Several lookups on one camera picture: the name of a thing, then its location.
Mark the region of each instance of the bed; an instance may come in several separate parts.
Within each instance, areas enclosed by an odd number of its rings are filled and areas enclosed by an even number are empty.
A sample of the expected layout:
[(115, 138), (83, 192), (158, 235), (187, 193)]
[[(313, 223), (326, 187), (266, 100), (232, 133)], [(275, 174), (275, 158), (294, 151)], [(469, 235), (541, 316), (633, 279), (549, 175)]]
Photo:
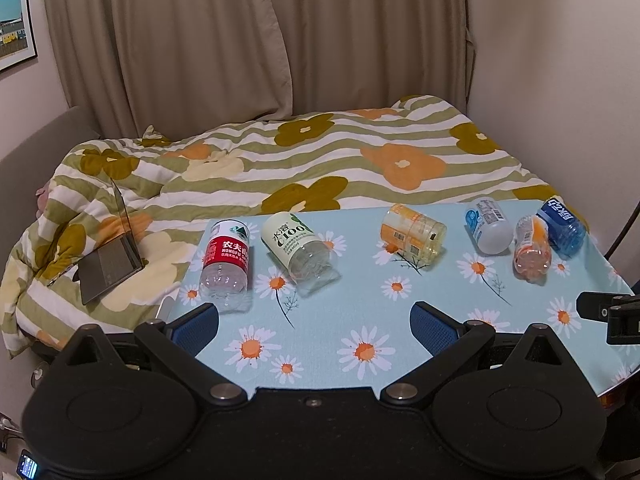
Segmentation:
[[(84, 306), (76, 263), (122, 232), (121, 189), (145, 268)], [(11, 355), (35, 339), (61, 349), (82, 324), (128, 332), (175, 295), (206, 227), (220, 217), (497, 200), (556, 194), (446, 101), (225, 124), (171, 142), (93, 139), (57, 167), (44, 214), (10, 254), (2, 336)], [(250, 224), (257, 236), (255, 225)]]

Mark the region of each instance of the picture frame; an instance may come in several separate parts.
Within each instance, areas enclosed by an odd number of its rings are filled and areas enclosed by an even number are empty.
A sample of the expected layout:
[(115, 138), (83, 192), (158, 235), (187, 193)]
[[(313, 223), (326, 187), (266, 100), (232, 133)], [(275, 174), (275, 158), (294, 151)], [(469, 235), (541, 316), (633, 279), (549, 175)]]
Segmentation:
[(36, 57), (29, 0), (0, 0), (0, 74)]

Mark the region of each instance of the beige curtain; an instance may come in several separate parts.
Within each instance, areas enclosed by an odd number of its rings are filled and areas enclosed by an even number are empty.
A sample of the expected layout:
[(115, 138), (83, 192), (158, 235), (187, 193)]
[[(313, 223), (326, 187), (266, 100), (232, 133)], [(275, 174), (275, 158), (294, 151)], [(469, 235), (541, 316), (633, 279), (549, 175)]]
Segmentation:
[(291, 114), (270, 0), (45, 0), (66, 98), (107, 137), (172, 139)]
[(271, 0), (294, 113), (434, 94), (466, 109), (465, 0)]

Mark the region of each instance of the laptop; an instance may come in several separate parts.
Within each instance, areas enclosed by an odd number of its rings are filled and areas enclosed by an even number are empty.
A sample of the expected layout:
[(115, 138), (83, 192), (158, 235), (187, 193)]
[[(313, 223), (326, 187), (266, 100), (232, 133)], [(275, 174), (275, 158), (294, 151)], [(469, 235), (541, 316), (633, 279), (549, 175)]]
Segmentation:
[(124, 232), (78, 262), (80, 298), (83, 305), (108, 292), (144, 267), (122, 193), (113, 179), (111, 184)]

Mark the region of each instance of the round black pad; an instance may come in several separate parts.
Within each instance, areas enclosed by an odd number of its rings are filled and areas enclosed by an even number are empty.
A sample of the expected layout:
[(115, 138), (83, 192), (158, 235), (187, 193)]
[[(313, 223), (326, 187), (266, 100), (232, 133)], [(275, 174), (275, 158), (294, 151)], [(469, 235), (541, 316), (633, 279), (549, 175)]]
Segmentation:
[(529, 372), (480, 370), (446, 384), (432, 411), (444, 443), (503, 476), (552, 476), (592, 460), (606, 426), (593, 391)]
[(119, 478), (154, 468), (196, 421), (191, 394), (171, 379), (122, 364), (59, 370), (22, 417), (38, 458), (73, 477)]

